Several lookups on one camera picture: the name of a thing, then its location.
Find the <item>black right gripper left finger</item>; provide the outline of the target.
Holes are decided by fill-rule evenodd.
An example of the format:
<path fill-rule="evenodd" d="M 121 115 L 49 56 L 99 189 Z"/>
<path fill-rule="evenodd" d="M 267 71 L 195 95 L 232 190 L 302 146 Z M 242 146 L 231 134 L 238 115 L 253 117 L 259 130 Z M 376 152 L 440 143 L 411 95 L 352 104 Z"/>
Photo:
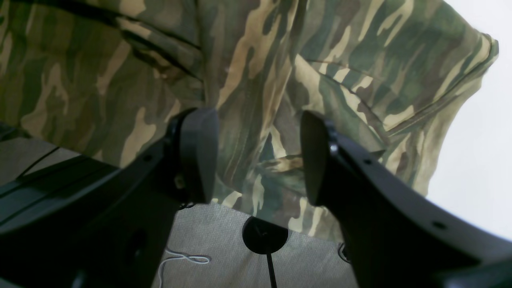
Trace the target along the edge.
<path fill-rule="evenodd" d="M 125 168 L 86 156 L 1 186 L 1 278 L 25 288 L 149 288 L 183 204 L 213 197 L 219 119 L 171 118 Z"/>

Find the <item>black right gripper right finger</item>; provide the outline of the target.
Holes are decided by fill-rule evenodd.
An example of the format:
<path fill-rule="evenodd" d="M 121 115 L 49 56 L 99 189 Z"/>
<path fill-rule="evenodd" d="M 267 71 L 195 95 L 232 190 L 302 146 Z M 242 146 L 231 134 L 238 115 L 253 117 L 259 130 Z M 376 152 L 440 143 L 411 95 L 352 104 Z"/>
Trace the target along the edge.
<path fill-rule="evenodd" d="M 300 121 L 305 187 L 342 231 L 361 288 L 510 288 L 511 242 L 431 203 L 314 111 Z"/>

